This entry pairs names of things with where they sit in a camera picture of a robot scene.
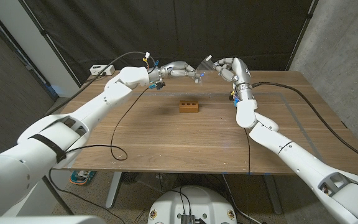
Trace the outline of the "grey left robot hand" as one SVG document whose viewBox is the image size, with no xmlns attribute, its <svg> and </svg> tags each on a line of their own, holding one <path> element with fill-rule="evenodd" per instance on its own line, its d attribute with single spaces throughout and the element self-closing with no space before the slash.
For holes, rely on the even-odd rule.
<svg viewBox="0 0 358 224">
<path fill-rule="evenodd" d="M 188 77 L 192 79 L 196 84 L 200 84 L 201 74 L 197 72 L 190 64 L 184 61 L 175 61 L 161 66 L 158 69 L 158 74 L 162 78 L 180 78 Z"/>
</svg>

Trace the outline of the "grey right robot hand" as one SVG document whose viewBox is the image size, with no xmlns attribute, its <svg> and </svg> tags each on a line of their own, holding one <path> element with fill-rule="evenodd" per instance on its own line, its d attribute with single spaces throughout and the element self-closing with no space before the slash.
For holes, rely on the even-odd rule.
<svg viewBox="0 0 358 224">
<path fill-rule="evenodd" d="M 250 71 L 240 58 L 223 58 L 214 62 L 213 68 L 225 81 L 235 84 L 238 91 L 250 92 Z"/>
</svg>

